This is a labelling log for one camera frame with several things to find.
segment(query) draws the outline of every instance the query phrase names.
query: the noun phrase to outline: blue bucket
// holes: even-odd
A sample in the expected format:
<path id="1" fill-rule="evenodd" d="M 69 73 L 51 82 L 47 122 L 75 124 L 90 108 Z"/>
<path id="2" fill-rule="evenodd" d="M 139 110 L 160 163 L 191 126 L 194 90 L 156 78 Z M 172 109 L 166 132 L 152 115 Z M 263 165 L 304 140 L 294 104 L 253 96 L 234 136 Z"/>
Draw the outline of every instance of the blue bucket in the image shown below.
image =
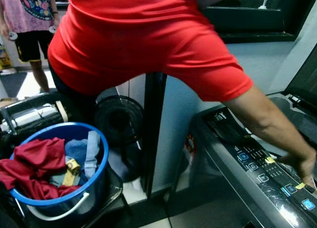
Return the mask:
<path id="1" fill-rule="evenodd" d="M 108 143 L 105 136 L 93 126 L 85 123 L 60 123 L 38 131 L 28 137 L 22 144 L 35 139 L 50 139 L 58 137 L 68 142 L 72 139 L 82 140 L 88 138 L 89 131 L 96 131 L 100 135 L 100 153 L 103 153 L 102 161 L 96 173 L 79 189 L 63 197 L 49 200 L 35 200 L 22 195 L 15 188 L 11 195 L 25 204 L 31 213 L 45 221 L 55 221 L 67 217 L 67 219 L 81 220 L 94 212 L 100 205 L 105 194 L 105 171 L 108 159 Z"/>

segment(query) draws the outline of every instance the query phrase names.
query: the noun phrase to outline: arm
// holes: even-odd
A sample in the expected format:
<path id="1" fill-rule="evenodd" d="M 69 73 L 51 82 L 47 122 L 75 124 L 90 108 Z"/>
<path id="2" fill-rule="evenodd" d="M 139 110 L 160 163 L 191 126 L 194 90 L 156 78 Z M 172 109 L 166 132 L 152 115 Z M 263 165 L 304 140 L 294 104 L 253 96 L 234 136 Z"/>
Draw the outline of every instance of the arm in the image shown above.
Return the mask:
<path id="1" fill-rule="evenodd" d="M 0 0 L 0 25 L 1 25 L 1 35 L 9 39 L 9 28 L 4 19 L 3 4 L 1 0 Z"/>
<path id="2" fill-rule="evenodd" d="M 312 176 L 316 151 L 257 87 L 223 104 L 255 135 L 289 152 L 281 162 L 292 165 L 304 183 L 315 187 Z"/>
<path id="3" fill-rule="evenodd" d="M 58 27 L 59 26 L 59 15 L 58 15 L 58 10 L 56 6 L 56 0 L 51 0 L 51 7 L 52 7 L 52 12 L 53 12 L 53 18 L 54 18 L 54 26 Z"/>

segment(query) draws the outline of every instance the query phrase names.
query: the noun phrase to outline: red cloth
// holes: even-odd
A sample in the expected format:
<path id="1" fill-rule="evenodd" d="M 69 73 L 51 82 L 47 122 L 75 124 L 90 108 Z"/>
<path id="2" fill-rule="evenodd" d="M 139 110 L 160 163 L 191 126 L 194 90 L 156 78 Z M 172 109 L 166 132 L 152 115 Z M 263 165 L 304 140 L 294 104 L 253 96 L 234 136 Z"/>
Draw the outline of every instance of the red cloth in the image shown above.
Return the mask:
<path id="1" fill-rule="evenodd" d="M 69 0 L 49 61 L 85 95 L 148 72 L 164 72 L 204 101 L 227 101 L 253 85 L 195 0 Z"/>
<path id="2" fill-rule="evenodd" d="M 0 181 L 6 189 L 17 188 L 23 195 L 47 200 L 64 196 L 80 186 L 50 184 L 49 176 L 66 169 L 64 139 L 34 140 L 14 149 L 14 159 L 0 160 Z"/>

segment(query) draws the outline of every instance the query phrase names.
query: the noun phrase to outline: yellow tag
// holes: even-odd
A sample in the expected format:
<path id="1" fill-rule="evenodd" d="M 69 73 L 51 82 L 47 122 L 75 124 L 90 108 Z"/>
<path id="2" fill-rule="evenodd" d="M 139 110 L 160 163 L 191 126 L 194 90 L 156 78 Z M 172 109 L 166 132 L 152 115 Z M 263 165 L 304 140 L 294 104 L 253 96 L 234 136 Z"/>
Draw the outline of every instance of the yellow tag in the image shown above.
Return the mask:
<path id="1" fill-rule="evenodd" d="M 67 170 L 62 185 L 73 186 L 75 182 L 75 177 L 76 176 L 74 174 Z"/>
<path id="2" fill-rule="evenodd" d="M 75 159 L 67 161 L 67 170 L 70 170 L 73 174 L 80 171 L 80 165 L 76 162 Z"/>
<path id="3" fill-rule="evenodd" d="M 274 160 L 272 157 L 270 157 L 270 156 L 269 156 L 268 158 L 266 158 L 265 161 L 266 161 L 268 164 L 272 164 L 272 163 L 275 162 L 275 160 Z"/>
<path id="4" fill-rule="evenodd" d="M 298 190 L 301 190 L 303 187 L 305 187 L 305 184 L 304 183 L 300 183 L 295 188 L 298 189 Z"/>
<path id="5" fill-rule="evenodd" d="M 62 185 L 73 186 L 75 182 L 75 177 L 80 171 L 80 165 L 74 159 L 67 161 L 66 165 L 67 171 Z"/>

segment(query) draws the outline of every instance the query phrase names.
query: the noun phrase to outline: person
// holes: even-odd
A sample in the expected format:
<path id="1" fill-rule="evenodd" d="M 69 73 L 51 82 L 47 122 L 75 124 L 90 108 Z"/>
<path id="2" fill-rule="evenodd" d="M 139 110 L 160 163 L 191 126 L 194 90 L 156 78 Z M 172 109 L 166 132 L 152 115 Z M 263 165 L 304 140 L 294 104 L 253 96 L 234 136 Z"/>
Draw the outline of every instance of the person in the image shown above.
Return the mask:
<path id="1" fill-rule="evenodd" d="M 280 160 L 315 187 L 316 151 L 243 72 L 195 0 L 69 0 L 49 63 L 57 89 L 88 113 L 99 93 L 135 76 L 176 77 L 289 152 Z"/>
<path id="2" fill-rule="evenodd" d="M 41 90 L 49 92 L 39 44 L 47 58 L 48 46 L 53 37 L 49 27 L 59 25 L 55 0 L 0 0 L 0 25 L 1 35 L 7 39 L 9 32 L 17 33 L 15 45 L 19 60 L 30 63 Z"/>

